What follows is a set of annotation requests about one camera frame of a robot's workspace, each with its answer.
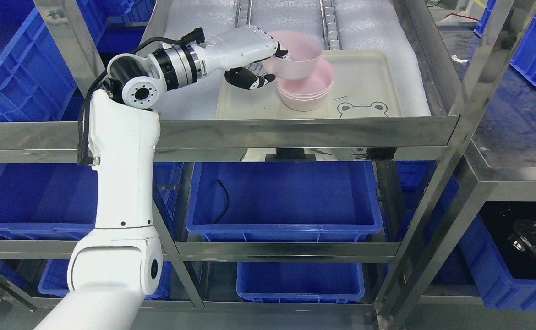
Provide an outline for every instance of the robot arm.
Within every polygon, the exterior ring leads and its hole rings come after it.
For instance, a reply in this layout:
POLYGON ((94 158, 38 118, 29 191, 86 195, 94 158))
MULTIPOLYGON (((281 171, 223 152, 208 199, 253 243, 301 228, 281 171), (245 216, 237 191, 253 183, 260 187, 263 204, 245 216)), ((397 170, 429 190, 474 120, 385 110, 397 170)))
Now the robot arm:
POLYGON ((220 69, 234 86, 261 87, 274 76, 256 76, 243 66, 273 55, 283 57, 287 50, 257 27, 246 26, 207 42, 202 29, 195 29, 145 58, 121 54, 111 60, 108 90, 95 90, 102 74, 79 115, 77 163, 91 164, 98 173, 95 229, 71 255, 71 292, 37 330, 130 329, 145 295, 157 289, 163 265, 152 216, 153 156, 160 124, 149 108, 164 92, 220 69))
POLYGON ((196 83, 217 70, 226 71, 225 79, 233 86, 249 90, 259 88, 273 81, 275 76, 258 76, 244 66, 271 56, 285 58, 288 55, 272 36, 251 25, 202 40, 204 37, 186 44, 163 43, 145 58, 120 54, 111 59, 107 72, 112 79, 115 100, 148 109, 164 92, 196 83))

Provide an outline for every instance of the white foam padding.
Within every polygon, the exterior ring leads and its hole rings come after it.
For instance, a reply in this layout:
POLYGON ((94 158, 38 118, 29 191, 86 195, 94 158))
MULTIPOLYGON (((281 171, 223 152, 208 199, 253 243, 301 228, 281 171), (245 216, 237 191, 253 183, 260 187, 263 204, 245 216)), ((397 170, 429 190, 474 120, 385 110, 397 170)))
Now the white foam padding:
MULTIPOLYGON (((165 37, 178 39, 196 27, 209 38, 235 27, 234 0, 174 0, 165 37)), ((379 50, 389 59, 405 116, 430 116, 413 49, 390 0, 335 0, 339 39, 345 50, 379 50)), ((319 0, 254 0, 252 25, 264 31, 291 30, 323 45, 319 0)), ((194 85, 163 94, 155 106, 163 120, 215 119, 219 84, 216 71, 194 85)))
POLYGON ((419 63, 389 0, 335 0, 344 50, 379 50, 387 55, 405 117, 430 116, 419 63))
MULTIPOLYGON (((235 27, 234 0, 174 0, 164 36, 180 39, 196 27, 205 36, 218 35, 235 27)), ((215 119, 219 84, 224 73, 216 71, 191 86, 164 93, 154 110, 164 121, 215 119)))
POLYGON ((251 23, 266 32, 304 33, 319 40, 325 50, 319 0, 254 0, 251 23))

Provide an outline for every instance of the white tray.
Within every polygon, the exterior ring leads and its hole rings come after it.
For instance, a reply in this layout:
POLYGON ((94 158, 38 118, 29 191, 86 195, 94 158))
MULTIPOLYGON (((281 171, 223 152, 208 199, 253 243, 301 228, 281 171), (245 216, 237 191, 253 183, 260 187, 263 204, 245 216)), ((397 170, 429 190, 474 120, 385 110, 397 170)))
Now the white tray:
POLYGON ((312 111, 295 111, 280 100, 276 82, 243 90, 222 79, 216 119, 322 119, 402 117, 388 59, 378 50, 323 52, 335 69, 327 102, 312 111))

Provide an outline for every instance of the floor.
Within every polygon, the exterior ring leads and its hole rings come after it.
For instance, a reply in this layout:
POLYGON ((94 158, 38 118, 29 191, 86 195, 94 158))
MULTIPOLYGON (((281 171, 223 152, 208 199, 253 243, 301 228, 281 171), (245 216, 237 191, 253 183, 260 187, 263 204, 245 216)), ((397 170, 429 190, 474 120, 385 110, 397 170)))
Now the floor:
MULTIPOLYGON (((31 330, 45 313, 0 304, 0 330, 31 330)), ((480 305, 418 305, 408 330, 536 330, 536 313, 494 311, 480 305)), ((360 316, 285 313, 186 313, 140 311, 131 330, 375 330, 360 316)))

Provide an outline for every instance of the pink bowl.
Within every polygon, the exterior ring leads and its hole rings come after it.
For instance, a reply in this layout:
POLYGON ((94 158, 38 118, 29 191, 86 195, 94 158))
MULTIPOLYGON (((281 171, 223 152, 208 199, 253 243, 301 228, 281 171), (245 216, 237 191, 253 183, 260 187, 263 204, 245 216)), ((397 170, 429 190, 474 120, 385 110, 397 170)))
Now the pink bowl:
POLYGON ((297 80, 276 78, 276 86, 283 94, 299 97, 312 97, 323 94, 333 87, 335 71, 329 62, 318 59, 315 69, 309 77, 297 80))
POLYGON ((278 86, 276 86, 276 88, 278 88, 278 92, 281 93, 281 94, 284 94, 286 96, 289 96, 293 99, 297 99, 297 100, 308 100, 308 99, 314 99, 314 98, 317 98, 318 96, 321 96, 323 94, 327 94, 329 93, 329 91, 333 88, 333 85, 329 86, 328 88, 326 88, 325 90, 323 90, 322 92, 320 93, 317 93, 317 94, 311 94, 311 95, 307 95, 307 96, 299 96, 297 94, 291 94, 285 90, 282 90, 280 89, 278 86))
POLYGON ((315 110, 316 108, 320 107, 327 101, 327 95, 323 94, 322 96, 319 96, 314 99, 307 99, 307 100, 297 100, 292 99, 290 96, 286 96, 284 94, 280 94, 280 99, 282 102, 289 108, 296 110, 296 111, 311 111, 315 110))
POLYGON ((262 62, 269 73, 283 79, 303 79, 308 77, 323 49, 313 37, 295 31, 272 31, 268 33, 289 50, 287 59, 272 56, 262 62))

